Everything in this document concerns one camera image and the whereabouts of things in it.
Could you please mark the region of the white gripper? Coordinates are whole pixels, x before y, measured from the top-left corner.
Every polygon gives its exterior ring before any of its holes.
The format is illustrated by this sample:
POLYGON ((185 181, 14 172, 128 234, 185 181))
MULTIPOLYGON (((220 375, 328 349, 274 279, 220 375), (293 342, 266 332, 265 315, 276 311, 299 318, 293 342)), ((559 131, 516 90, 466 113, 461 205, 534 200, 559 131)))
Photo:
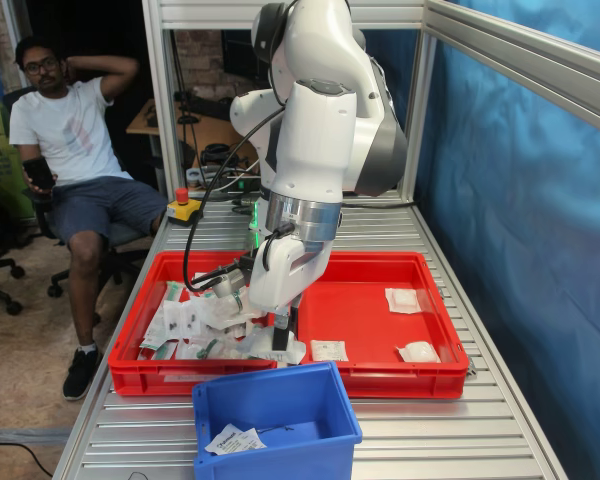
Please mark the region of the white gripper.
POLYGON ((289 328, 298 340, 301 294, 325 272, 333 242, 303 242, 292 235, 267 240, 259 248, 248 287, 252 306, 274 315, 272 350, 285 351, 289 328))

